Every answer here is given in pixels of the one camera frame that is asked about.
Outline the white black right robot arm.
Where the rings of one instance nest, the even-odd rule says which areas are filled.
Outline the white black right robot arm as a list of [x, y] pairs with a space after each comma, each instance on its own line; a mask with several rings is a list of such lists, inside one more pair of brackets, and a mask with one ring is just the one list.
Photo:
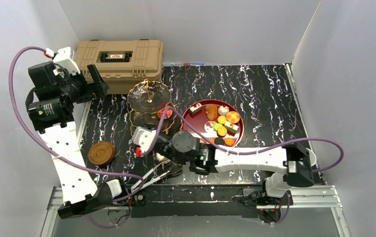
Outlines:
[[262, 183], [261, 198], [282, 198], [292, 187], [314, 185], [310, 152], [300, 143], [273, 148], [232, 148], [201, 143], [187, 131], [173, 137], [154, 135], [149, 148], [199, 175], [231, 170], [263, 170], [272, 175]]

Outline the dark red round tray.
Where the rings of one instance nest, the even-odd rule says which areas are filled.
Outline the dark red round tray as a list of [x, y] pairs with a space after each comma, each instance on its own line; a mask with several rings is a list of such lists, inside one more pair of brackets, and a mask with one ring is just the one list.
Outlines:
[[[202, 105], [201, 110], [194, 114], [191, 114], [190, 108], [198, 103]], [[217, 133], [217, 131], [214, 129], [214, 126], [217, 124], [218, 118], [211, 120], [208, 118], [206, 114], [206, 106], [209, 104], [217, 105], [218, 108], [220, 106], [226, 106], [230, 112], [236, 112], [239, 115], [240, 119], [235, 124], [238, 127], [238, 129], [236, 130], [235, 133], [232, 131], [228, 131], [224, 137], [220, 136]], [[207, 100], [197, 101], [194, 104], [187, 107], [187, 109], [185, 110], [183, 114], [183, 118], [190, 125], [192, 125], [197, 131], [199, 131], [203, 136], [207, 137], [208, 139], [212, 141], [214, 141], [215, 138], [217, 137], [221, 137], [224, 140], [227, 138], [233, 139], [232, 147], [236, 147], [240, 143], [244, 134], [244, 123], [243, 123], [243, 118], [241, 117], [240, 113], [233, 106], [220, 100], [207, 99]]]

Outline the tan plastic toolbox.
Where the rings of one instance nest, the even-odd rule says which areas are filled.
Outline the tan plastic toolbox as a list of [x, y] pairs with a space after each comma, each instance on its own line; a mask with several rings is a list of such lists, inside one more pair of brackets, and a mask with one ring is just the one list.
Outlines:
[[88, 40], [79, 43], [74, 61], [87, 83], [93, 83], [87, 65], [94, 64], [108, 84], [109, 94], [128, 94], [146, 79], [162, 80], [163, 51], [164, 44], [155, 39]]

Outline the three tier glass stand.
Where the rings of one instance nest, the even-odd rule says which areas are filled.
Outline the three tier glass stand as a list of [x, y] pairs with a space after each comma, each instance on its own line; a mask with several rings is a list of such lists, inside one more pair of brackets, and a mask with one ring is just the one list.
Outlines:
[[165, 107], [176, 109], [171, 102], [171, 91], [167, 85], [159, 81], [145, 80], [138, 83], [128, 94], [130, 107], [129, 121], [131, 134], [138, 126], [150, 130], [157, 129]]

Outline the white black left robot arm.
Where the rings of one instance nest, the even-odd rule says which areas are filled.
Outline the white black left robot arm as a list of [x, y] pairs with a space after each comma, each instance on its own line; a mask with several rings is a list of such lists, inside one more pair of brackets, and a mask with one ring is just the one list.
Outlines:
[[97, 185], [84, 170], [74, 104], [103, 98], [109, 88], [94, 64], [87, 68], [94, 76], [93, 83], [87, 83], [77, 70], [66, 69], [59, 63], [44, 62], [28, 68], [35, 87], [28, 94], [26, 107], [39, 141], [55, 152], [52, 158], [63, 193], [63, 204], [58, 209], [61, 219], [81, 217], [111, 206], [123, 188], [118, 179]]

